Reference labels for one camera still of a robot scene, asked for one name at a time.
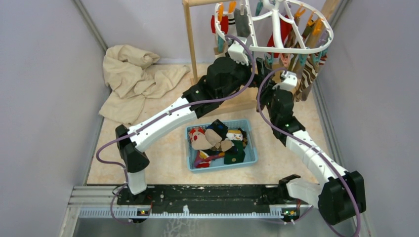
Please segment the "beige cloth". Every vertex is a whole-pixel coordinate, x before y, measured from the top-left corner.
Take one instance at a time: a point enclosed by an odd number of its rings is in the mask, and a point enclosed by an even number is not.
[[[144,107],[146,98],[161,98],[190,71],[189,67],[159,70],[154,76],[146,68],[160,56],[130,45],[108,48],[103,59],[103,77],[112,93],[99,114],[105,118],[132,124]]]

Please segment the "wooden stand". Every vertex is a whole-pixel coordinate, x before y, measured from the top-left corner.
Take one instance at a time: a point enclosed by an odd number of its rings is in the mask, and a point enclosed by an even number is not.
[[[189,11],[189,8],[192,6],[214,4],[214,3],[226,2],[226,1],[231,1],[231,0],[182,0],[183,11],[185,14],[186,32],[188,33],[189,51],[191,53],[192,72],[194,75],[194,77],[191,78],[192,85],[196,84],[199,78],[198,78],[198,72],[197,72],[194,39],[193,39],[193,33],[192,33],[191,13]],[[326,17],[327,20],[329,20],[330,17],[332,16],[338,3],[339,3],[339,0],[326,0],[321,12]],[[317,37],[310,37],[307,40],[307,46],[312,47],[313,44],[316,44],[317,41],[319,40],[320,35],[321,34],[319,34]],[[217,115],[217,114],[223,114],[227,112],[234,112],[234,111],[239,111],[239,110],[255,108],[256,95],[257,95],[257,88],[249,88],[245,90],[243,93],[241,93],[239,96],[224,102],[218,109],[209,113],[209,115]]]

